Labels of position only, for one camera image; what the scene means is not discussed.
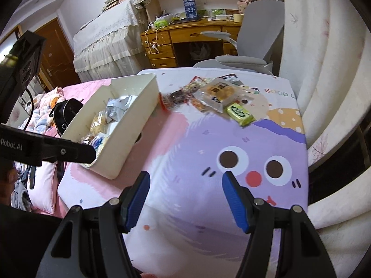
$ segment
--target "purple cartoon character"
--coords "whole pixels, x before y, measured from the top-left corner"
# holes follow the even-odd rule
[[[209,114],[193,122],[169,153],[162,196],[171,224],[206,255],[241,260],[248,235],[235,224],[221,186],[225,171],[254,197],[307,210],[305,136],[264,119],[241,128]]]

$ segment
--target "gray chair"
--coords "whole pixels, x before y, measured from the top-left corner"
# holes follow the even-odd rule
[[[198,68],[229,68],[272,75],[271,49],[285,22],[285,4],[277,0],[260,0],[246,7],[237,37],[230,33],[203,31],[203,35],[230,42],[238,55],[220,55],[194,65]]]

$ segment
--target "metal bolt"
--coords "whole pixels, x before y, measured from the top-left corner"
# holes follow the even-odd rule
[[[80,209],[81,209],[81,207],[80,207],[80,206],[77,206],[77,205],[71,207],[71,211],[72,211],[73,213],[77,213],[77,212],[79,212]]]
[[[299,205],[294,205],[292,207],[292,210],[294,210],[294,212],[296,212],[296,213],[300,213],[300,212],[303,211],[303,209]]]
[[[109,200],[109,204],[111,205],[111,206],[116,206],[116,205],[118,205],[120,203],[120,200],[118,199],[118,198],[111,198],[110,200]]]
[[[254,199],[254,204],[257,206],[262,206],[264,204],[264,200],[261,198]]]

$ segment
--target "chair armrest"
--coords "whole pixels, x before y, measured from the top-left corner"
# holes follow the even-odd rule
[[[238,56],[238,55],[220,55],[215,60],[224,65],[240,69],[250,69],[259,73],[273,75],[269,70],[272,62],[267,63],[265,60],[256,57]]]
[[[234,39],[229,37],[231,34],[228,33],[228,32],[201,31],[201,34],[206,35],[207,37],[218,38],[218,39],[224,40],[226,42],[230,42],[235,48],[237,48],[237,42]]]

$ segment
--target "table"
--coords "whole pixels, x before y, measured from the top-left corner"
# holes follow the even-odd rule
[[[208,21],[202,19],[196,22],[185,22],[163,27],[156,31],[141,33],[142,44],[145,47],[145,55],[154,68],[171,68],[188,66],[191,62],[189,54],[189,42],[208,42],[211,47],[212,57],[218,55],[237,55],[236,48],[229,42],[223,42],[217,38],[202,35],[202,31],[229,32],[231,38],[237,40],[241,23],[233,21]],[[151,48],[149,43],[157,43],[156,48]]]
[[[163,93],[177,90],[194,76],[234,73],[245,85],[258,88],[259,94],[249,103],[260,121],[242,129],[233,120],[204,115],[193,106],[183,105],[170,113],[158,107],[117,179],[70,164],[58,194],[68,207],[99,206],[132,185],[140,170],[147,170],[150,192],[137,226],[125,235],[133,265],[159,277],[234,277],[249,235],[235,225],[224,197],[221,176],[226,168],[255,197],[274,206],[299,204],[307,210],[307,150],[289,81],[228,69],[141,73],[149,72],[157,74]],[[279,235],[276,231],[271,268],[278,258]]]

